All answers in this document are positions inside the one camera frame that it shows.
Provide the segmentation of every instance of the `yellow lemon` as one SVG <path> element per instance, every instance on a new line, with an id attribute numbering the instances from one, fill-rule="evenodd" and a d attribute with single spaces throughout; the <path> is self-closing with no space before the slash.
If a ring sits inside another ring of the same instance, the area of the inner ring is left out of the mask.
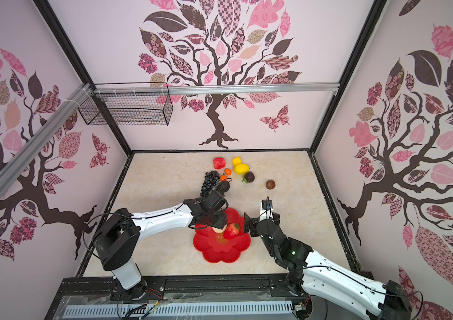
<path id="1" fill-rule="evenodd" d="M 241 162 L 242 162 L 242 161 L 241 161 L 241 158 L 239 158 L 239 157 L 233 158 L 233 160 L 231 161 L 231 163 L 232 163 L 233 165 L 239 164 L 239 163 L 241 163 Z"/>
<path id="2" fill-rule="evenodd" d="M 238 163 L 235 165 L 234 171 L 238 175 L 244 175 L 249 171 L 249 167 L 245 163 Z"/>

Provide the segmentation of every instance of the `wire basket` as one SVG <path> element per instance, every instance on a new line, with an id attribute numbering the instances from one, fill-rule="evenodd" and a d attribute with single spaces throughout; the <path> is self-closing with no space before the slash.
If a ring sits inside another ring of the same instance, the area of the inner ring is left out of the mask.
<path id="1" fill-rule="evenodd" d="M 173 104 L 167 85 L 162 89 L 154 88 L 153 92 L 99 91 L 95 94 L 96 98 L 99 99 L 98 104 L 101 105 L 99 102 L 102 101 L 105 107 L 98 106 L 94 99 L 86 100 L 79 107 L 79 112 L 87 125 L 107 125 L 108 120 L 113 120 L 117 125 L 170 124 Z"/>

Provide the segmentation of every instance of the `pink wall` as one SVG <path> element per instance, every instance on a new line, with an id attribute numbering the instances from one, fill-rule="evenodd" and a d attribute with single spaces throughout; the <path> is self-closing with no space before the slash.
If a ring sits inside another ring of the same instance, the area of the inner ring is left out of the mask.
<path id="1" fill-rule="evenodd" d="M 34 4 L 0 1 L 0 169 L 80 84 Z M 75 114 L 2 197 L 0 318 L 44 317 L 124 162 L 108 127 Z"/>
<path id="2" fill-rule="evenodd" d="M 453 2 L 389 4 L 318 158 L 364 269 L 453 319 Z"/>
<path id="3" fill-rule="evenodd" d="M 172 86 L 242 85 L 246 80 L 336 82 L 371 4 L 371 0 L 52 2 L 96 83 L 177 81 Z M 207 33 L 219 29 L 225 31 L 224 41 L 216 36 L 204 41 Z M 175 97 L 169 126 L 120 128 L 134 150 L 308 148 L 330 94 L 229 95 L 235 107 L 226 108 L 222 104 L 226 95 L 214 95 L 210 106 L 205 95 L 183 99 L 196 100 L 194 108 Z M 288 122 L 277 117 L 284 106 Z M 269 128 L 261 119 L 278 128 Z"/>

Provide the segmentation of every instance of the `butterfly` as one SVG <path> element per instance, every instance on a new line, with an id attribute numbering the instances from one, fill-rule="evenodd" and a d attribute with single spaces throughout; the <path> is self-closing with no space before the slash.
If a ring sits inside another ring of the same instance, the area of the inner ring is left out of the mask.
<path id="1" fill-rule="evenodd" d="M 289 105 L 281 108 L 281 110 L 278 112 L 278 115 L 276 116 L 276 118 L 263 117 L 263 118 L 260 118 L 260 121 L 269 125 L 269 128 L 273 129 L 274 132 L 276 132 L 276 128 L 278 128 L 280 125 L 288 125 L 288 122 L 289 122 L 289 117 L 287 117 L 287 113 L 289 113 L 288 106 Z"/>
<path id="2" fill-rule="evenodd" d="M 91 158 L 91 162 L 89 163 L 89 168 L 93 168 L 100 165 L 107 164 L 107 158 L 104 156 L 105 153 L 107 153 L 107 149 L 110 148 L 108 147 L 105 142 L 100 142 L 100 139 L 98 139 L 97 136 L 93 133 L 93 144 L 95 145 L 95 149 L 97 152 Z"/>

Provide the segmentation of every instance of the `marble floor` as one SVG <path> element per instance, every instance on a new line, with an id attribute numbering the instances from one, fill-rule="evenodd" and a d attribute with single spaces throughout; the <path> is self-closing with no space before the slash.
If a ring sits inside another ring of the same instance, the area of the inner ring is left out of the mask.
<path id="1" fill-rule="evenodd" d="M 241 182 L 232 173 L 230 190 L 225 193 L 230 208 L 250 217 L 260 214 L 260 201 L 267 196 L 274 212 L 281 215 L 280 226 L 288 237 L 298 239 L 318 250 L 328 259 L 348 268 L 330 213 L 324 201 L 312 164 L 305 151 L 203 152 L 136 154 L 121 185 L 113 211 L 126 207 L 130 212 L 168 208 L 184 199 L 199 196 L 205 172 L 213 170 L 214 157 L 231 160 L 240 157 L 255 174 L 253 183 Z M 268 190 L 267 180 L 276 188 Z M 258 238 L 234 263 L 208 263 L 192 245 L 195 232 L 175 228 L 154 234 L 138 243 L 133 259 L 143 275 L 194 275 L 282 273 Z M 85 277 L 107 277 L 100 260 L 92 257 Z"/>

